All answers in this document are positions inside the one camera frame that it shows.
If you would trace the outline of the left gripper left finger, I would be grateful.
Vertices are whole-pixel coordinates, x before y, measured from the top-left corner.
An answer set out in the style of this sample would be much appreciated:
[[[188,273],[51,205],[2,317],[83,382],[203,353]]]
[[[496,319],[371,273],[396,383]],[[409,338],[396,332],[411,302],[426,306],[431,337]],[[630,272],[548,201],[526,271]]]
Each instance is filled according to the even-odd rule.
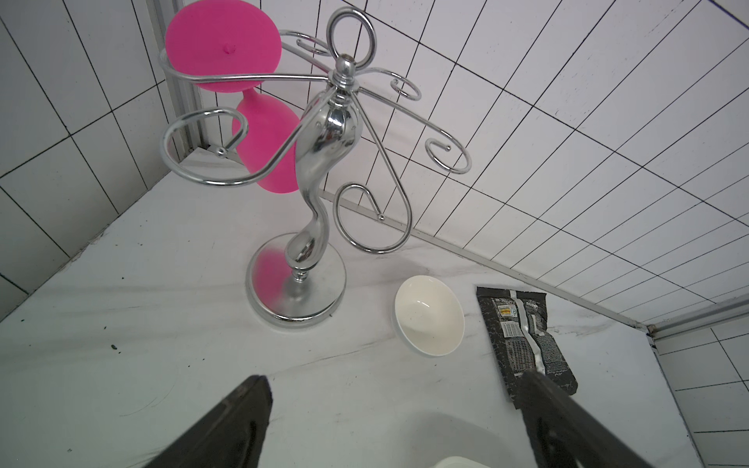
[[[267,377],[250,376],[148,465],[257,467],[272,406]]]

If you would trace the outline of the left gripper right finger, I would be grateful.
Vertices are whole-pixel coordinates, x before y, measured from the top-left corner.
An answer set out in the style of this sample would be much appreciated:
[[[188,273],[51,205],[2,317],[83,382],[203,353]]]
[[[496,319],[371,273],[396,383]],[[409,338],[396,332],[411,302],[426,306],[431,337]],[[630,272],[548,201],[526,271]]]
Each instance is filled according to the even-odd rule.
[[[539,467],[650,465],[540,372],[522,374],[516,401]]]

